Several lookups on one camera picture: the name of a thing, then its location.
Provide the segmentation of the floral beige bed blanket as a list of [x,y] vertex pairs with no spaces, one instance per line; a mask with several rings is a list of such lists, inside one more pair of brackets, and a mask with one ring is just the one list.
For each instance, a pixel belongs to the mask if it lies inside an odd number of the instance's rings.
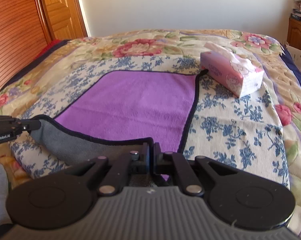
[[289,185],[296,199],[291,231],[301,237],[301,72],[280,43],[266,35],[236,30],[142,30],[60,43],[0,91],[0,115],[18,117],[81,64],[124,56],[178,56],[198,60],[213,42],[264,70],[266,85],[283,128]]

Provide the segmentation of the wooden slatted wardrobe door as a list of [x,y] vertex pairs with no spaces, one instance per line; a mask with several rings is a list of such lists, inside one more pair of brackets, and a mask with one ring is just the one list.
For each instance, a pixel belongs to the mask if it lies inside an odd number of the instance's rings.
[[0,0],[0,90],[51,40],[41,0]]

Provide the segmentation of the blue floral white sheet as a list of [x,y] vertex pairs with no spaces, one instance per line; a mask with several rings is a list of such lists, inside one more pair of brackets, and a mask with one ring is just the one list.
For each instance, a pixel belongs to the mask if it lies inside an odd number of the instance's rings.
[[199,62],[178,56],[124,56],[81,64],[18,116],[55,118],[102,76],[117,70],[200,75],[199,98],[188,130],[186,159],[206,155],[223,164],[289,185],[283,128],[266,85],[236,98],[224,86],[200,74]]

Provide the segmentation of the pink cotton tissue pack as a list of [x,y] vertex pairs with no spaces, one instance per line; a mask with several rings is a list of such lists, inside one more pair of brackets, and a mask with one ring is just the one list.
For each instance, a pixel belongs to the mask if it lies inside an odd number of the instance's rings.
[[261,88],[264,70],[213,42],[206,42],[204,47],[205,51],[200,54],[201,68],[236,97],[244,97]]

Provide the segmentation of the purple and grey towel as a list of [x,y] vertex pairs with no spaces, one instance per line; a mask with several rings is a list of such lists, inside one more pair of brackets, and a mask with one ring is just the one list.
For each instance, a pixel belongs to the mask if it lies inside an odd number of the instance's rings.
[[37,116],[31,137],[76,165],[115,159],[145,142],[182,152],[199,98],[200,75],[117,70],[102,76],[55,118]]

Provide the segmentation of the white paper by cabinet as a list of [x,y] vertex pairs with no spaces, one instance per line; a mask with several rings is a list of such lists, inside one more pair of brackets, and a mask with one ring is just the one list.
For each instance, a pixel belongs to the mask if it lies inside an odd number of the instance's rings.
[[289,51],[294,64],[296,65],[298,70],[301,71],[301,50],[299,50],[295,47],[292,47],[290,45],[286,45],[285,47]]

